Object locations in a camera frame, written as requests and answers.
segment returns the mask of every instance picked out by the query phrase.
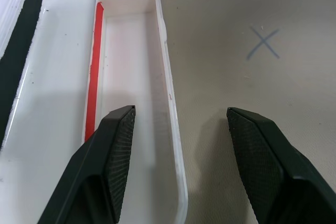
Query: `white plastic tray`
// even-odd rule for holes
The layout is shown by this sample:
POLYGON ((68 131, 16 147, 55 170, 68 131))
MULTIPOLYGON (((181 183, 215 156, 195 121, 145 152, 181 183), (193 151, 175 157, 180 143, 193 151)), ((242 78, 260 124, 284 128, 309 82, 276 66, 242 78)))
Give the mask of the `white plastic tray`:
POLYGON ((83 142, 99 2, 95 125, 110 110, 137 109, 119 223, 184 223, 187 190, 160 0, 43 0, 0 153, 4 223, 38 221, 83 142))

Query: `black strip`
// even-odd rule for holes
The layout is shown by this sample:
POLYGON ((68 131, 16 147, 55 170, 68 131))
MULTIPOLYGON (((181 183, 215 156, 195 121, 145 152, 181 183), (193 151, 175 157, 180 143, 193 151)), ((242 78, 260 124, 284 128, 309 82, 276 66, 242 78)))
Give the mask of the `black strip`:
POLYGON ((0 59, 0 146, 5 136, 42 0, 25 0, 3 57, 0 59))

